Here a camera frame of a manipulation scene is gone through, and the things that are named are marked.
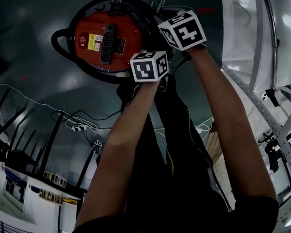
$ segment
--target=orange panel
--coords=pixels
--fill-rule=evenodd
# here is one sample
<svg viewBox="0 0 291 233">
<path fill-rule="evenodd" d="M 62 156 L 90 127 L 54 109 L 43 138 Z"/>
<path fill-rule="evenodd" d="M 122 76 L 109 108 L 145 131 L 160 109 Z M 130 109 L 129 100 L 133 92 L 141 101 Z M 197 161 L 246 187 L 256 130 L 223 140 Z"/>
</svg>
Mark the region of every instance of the orange panel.
<svg viewBox="0 0 291 233">
<path fill-rule="evenodd" d="M 102 41 L 99 37 L 93 43 L 93 34 L 103 36 L 106 25 L 117 25 L 116 42 L 123 49 L 123 54 L 111 54 L 111 64 L 101 63 Z M 129 68 L 129 61 L 133 54 L 141 50 L 141 31 L 132 15 L 108 16 L 108 12 L 95 12 L 90 17 L 80 19 L 75 31 L 76 55 L 88 63 L 110 70 Z"/>
</svg>

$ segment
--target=wooden board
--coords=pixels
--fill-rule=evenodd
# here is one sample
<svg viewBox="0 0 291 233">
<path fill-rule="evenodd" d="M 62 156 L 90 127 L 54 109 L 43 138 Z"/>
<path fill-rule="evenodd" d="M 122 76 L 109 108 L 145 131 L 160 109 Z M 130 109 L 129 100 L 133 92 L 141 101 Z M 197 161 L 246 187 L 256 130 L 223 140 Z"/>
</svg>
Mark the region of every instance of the wooden board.
<svg viewBox="0 0 291 233">
<path fill-rule="evenodd" d="M 208 141 L 206 143 L 206 150 L 215 164 L 222 155 L 222 149 L 217 132 L 209 134 Z"/>
</svg>

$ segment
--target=black and white pattern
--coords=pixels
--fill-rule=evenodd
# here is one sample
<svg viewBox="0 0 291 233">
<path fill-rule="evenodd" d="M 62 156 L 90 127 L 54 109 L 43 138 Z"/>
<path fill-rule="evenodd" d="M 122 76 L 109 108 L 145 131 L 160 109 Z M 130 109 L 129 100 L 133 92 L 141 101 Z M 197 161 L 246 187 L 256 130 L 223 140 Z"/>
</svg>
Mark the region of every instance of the black and white pattern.
<svg viewBox="0 0 291 233">
<path fill-rule="evenodd" d="M 203 39 L 195 20 L 174 27 L 174 31 L 184 48 Z"/>
<path fill-rule="evenodd" d="M 162 55 L 160 58 L 156 60 L 158 78 L 160 78 L 163 74 L 165 74 L 168 71 L 167 65 L 168 63 L 166 54 Z"/>
<path fill-rule="evenodd" d="M 178 45 L 176 44 L 175 39 L 173 38 L 173 36 L 171 35 L 171 32 L 168 29 L 161 29 L 165 39 L 167 40 L 167 42 L 174 47 L 178 47 Z"/>
<path fill-rule="evenodd" d="M 102 147 L 102 141 L 98 141 L 98 140 L 96 140 L 96 141 L 94 142 L 94 146 L 100 146 L 100 147 Z"/>
<path fill-rule="evenodd" d="M 168 22 L 170 25 L 174 25 L 174 24 L 176 24 L 176 23 L 178 23 L 186 18 L 189 18 L 189 17 L 191 17 L 191 15 L 189 13 L 184 13 L 184 14 L 181 14 L 179 16 L 176 16 L 176 17 L 168 20 Z"/>
<path fill-rule="evenodd" d="M 142 53 L 139 53 L 139 54 L 134 58 L 134 60 L 153 58 L 154 55 L 155 55 L 155 52 L 142 52 Z"/>
<path fill-rule="evenodd" d="M 152 61 L 134 62 L 133 68 L 137 80 L 155 79 Z"/>
</svg>

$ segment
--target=warning sticker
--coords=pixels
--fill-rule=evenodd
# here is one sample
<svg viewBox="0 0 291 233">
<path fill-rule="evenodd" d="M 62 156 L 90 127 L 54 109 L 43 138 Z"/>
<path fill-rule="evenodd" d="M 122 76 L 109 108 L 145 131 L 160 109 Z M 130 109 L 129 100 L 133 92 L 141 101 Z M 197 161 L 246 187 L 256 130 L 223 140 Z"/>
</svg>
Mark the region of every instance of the warning sticker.
<svg viewBox="0 0 291 233">
<path fill-rule="evenodd" d="M 100 43 L 95 43 L 95 51 L 99 52 Z"/>
<path fill-rule="evenodd" d="M 95 50 L 95 38 L 96 38 L 95 34 L 92 33 L 89 34 L 87 47 L 88 50 Z"/>
<path fill-rule="evenodd" d="M 99 35 L 99 34 L 96 34 L 95 40 L 96 41 L 102 41 L 103 40 L 103 36 L 102 35 Z"/>
</svg>

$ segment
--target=black shirt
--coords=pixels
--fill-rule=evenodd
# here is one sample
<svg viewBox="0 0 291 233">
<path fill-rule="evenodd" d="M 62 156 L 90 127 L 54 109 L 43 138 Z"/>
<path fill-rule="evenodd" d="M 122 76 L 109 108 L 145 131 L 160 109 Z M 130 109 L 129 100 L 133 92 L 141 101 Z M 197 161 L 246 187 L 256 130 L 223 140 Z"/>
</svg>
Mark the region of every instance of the black shirt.
<svg viewBox="0 0 291 233">
<path fill-rule="evenodd" d="M 278 216 L 278 202 L 265 197 L 238 199 L 235 210 L 228 212 L 222 204 L 219 194 L 213 191 L 212 201 L 206 202 L 200 198 L 198 204 L 174 204 L 177 211 L 167 212 L 161 218 L 149 217 L 147 226 L 138 225 L 132 219 L 117 215 L 105 216 L 80 225 L 74 233 L 109 233 L 109 232 L 261 232 L 274 230 Z"/>
</svg>

